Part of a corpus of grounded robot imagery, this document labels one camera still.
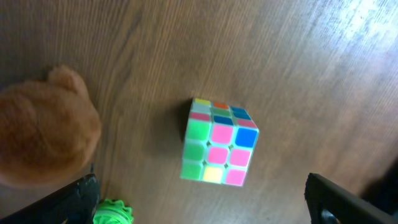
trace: plush toy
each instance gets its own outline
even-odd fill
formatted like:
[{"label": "plush toy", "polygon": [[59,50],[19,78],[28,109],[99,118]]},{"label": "plush toy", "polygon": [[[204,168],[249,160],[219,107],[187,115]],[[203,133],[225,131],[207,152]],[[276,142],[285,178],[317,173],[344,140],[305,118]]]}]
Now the plush toy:
[{"label": "plush toy", "polygon": [[0,184],[37,187],[71,178],[87,164],[101,121],[86,85],[66,66],[46,82],[0,92]]}]

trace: green plastic object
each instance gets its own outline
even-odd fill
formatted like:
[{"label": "green plastic object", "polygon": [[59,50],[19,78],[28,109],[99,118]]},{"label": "green plastic object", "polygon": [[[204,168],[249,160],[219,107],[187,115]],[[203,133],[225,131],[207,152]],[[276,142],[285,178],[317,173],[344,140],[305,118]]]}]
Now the green plastic object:
[{"label": "green plastic object", "polygon": [[94,224],[132,224],[132,208],[124,205],[122,200],[105,199],[98,205]]}]

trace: rubik's cube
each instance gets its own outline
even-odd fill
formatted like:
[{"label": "rubik's cube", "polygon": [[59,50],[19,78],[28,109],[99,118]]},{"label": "rubik's cube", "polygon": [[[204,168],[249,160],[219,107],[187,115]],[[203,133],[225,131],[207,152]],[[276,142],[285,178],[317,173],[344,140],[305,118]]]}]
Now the rubik's cube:
[{"label": "rubik's cube", "polygon": [[246,110],[194,99],[185,133],[181,178],[242,186],[258,135]]}]

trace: wooden table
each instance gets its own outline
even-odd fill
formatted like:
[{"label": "wooden table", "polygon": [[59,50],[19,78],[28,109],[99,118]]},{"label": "wooden table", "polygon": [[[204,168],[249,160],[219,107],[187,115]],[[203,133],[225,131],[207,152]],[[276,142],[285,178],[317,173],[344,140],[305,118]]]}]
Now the wooden table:
[{"label": "wooden table", "polygon": [[[0,86],[55,63],[82,74],[103,120],[103,197],[132,205],[134,223],[310,223],[309,172],[360,194],[398,156],[397,7],[5,0]],[[179,178],[193,97],[246,108],[258,125],[243,188]]]}]

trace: yellow sticker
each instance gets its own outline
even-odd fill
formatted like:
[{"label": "yellow sticker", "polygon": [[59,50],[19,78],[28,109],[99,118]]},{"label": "yellow sticker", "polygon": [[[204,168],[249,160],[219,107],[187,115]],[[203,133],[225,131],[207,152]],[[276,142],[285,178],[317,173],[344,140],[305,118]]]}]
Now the yellow sticker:
[{"label": "yellow sticker", "polygon": [[195,98],[195,103],[201,103],[201,104],[204,104],[204,105],[210,105],[210,101],[202,100],[202,99],[198,99],[198,98]]},{"label": "yellow sticker", "polygon": [[203,175],[203,180],[206,182],[212,183],[221,183],[221,179],[223,178],[223,169],[220,167],[205,167],[205,174]]}]

